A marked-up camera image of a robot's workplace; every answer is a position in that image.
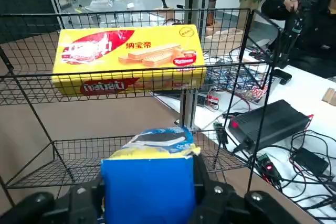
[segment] black device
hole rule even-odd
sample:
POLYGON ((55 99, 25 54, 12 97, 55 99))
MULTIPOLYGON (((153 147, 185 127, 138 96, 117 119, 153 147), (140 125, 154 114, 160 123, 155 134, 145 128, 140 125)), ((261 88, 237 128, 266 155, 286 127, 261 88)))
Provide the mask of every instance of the black device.
MULTIPOLYGON (((197 206, 188 224, 299 223, 266 192, 249 191, 241 198, 231 185, 210 180, 201 155, 194 157, 194 182, 197 206)), ((45 193, 28 196, 23 200, 26 207, 19 203, 0 217, 0 224, 99 223, 104 197, 100 176, 72 187, 59 199, 50 200, 50 196, 53 197, 45 193)))
POLYGON ((311 171, 315 177, 321 177, 329 164, 323 158, 301 147, 293 152, 292 160, 311 171))
POLYGON ((287 21, 285 29, 280 39, 280 57, 277 66, 284 68, 288 65, 289 54, 294 47, 298 37, 305 33, 312 24, 311 8, 317 0, 298 0, 298 8, 291 11, 290 19, 287 21))
POLYGON ((277 189, 281 188, 280 173, 266 153, 262 154, 262 156, 257 157, 256 169, 267 183, 271 184, 277 189))
POLYGON ((273 72, 273 76, 280 79, 281 85, 286 85, 292 79, 291 74, 286 73, 280 69, 275 69, 273 72))
MULTIPOLYGON (((261 107, 251 110, 230 120, 228 129, 240 142, 233 153, 241 150, 254 151, 263 109, 261 107)), ((265 148, 303 131, 308 122, 309 118, 306 115, 295 110, 285 100, 268 104, 258 149, 265 148)))

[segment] red logo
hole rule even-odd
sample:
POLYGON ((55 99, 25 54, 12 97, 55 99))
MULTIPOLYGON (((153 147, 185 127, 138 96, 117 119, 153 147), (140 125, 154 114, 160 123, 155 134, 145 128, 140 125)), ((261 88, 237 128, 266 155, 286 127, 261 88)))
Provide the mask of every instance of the red logo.
POLYGON ((116 94, 133 85, 139 78, 86 81, 80 87, 83 95, 116 94))
POLYGON ((134 30, 102 31, 80 38, 64 46, 62 60, 78 65, 97 60, 120 47, 133 35, 134 30))
POLYGON ((173 60, 173 63, 177 66, 188 66, 196 61, 196 56, 180 57, 173 60))

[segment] yellow wafer box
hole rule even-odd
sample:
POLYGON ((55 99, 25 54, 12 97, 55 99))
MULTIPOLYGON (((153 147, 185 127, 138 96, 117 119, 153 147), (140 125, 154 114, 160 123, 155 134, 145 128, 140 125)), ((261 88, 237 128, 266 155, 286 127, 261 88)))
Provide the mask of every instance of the yellow wafer box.
POLYGON ((52 80, 67 96, 197 88, 203 65, 195 25, 64 29, 52 80))

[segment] wafer image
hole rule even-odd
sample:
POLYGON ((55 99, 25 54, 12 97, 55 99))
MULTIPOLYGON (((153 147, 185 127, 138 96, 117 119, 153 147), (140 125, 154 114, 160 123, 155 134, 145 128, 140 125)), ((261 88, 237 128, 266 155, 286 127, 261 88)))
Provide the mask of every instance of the wafer image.
POLYGON ((121 64, 135 64, 135 63, 141 63, 142 62, 142 59, 140 60, 134 60, 134 59, 131 59, 129 58, 127 55, 123 55, 123 56, 119 56, 119 62, 121 64))
POLYGON ((134 60, 142 60, 150 56, 155 56, 157 54, 163 54, 165 52, 172 53, 173 50, 176 48, 181 48, 181 45, 180 44, 166 44, 164 46, 138 50, 138 51, 130 52, 128 54, 128 57, 134 60))
POLYGON ((163 54, 156 54, 154 56, 149 56, 142 60, 142 64, 146 67, 154 68, 161 66, 163 64, 172 62, 172 52, 165 52, 163 54))

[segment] electronic component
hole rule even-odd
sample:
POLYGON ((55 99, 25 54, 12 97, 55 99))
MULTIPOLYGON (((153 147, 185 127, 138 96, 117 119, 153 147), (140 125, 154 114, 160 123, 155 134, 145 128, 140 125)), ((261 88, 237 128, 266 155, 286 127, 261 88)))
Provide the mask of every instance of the electronic component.
POLYGON ((285 85, 287 84, 291 79, 292 79, 292 75, 289 73, 286 73, 280 69, 275 69, 274 70, 274 77, 280 78, 280 84, 281 85, 285 85))
MULTIPOLYGON (((263 107, 238 115, 230 120, 228 129, 240 142, 233 153, 241 150, 254 151, 256 147, 263 107)), ((303 131, 309 118, 295 110, 284 100, 266 106, 259 149, 275 144, 293 134, 303 131)))
POLYGON ((321 177, 323 172, 328 168, 329 164, 323 158, 310 152, 305 148, 299 148, 294 151, 292 160, 298 165, 311 171, 315 177, 321 177))
POLYGON ((273 185, 274 187, 281 187, 281 176, 278 170, 276 169, 273 162, 269 159, 267 154, 263 154, 262 156, 257 158, 257 166, 258 172, 260 173, 261 177, 269 184, 273 185))

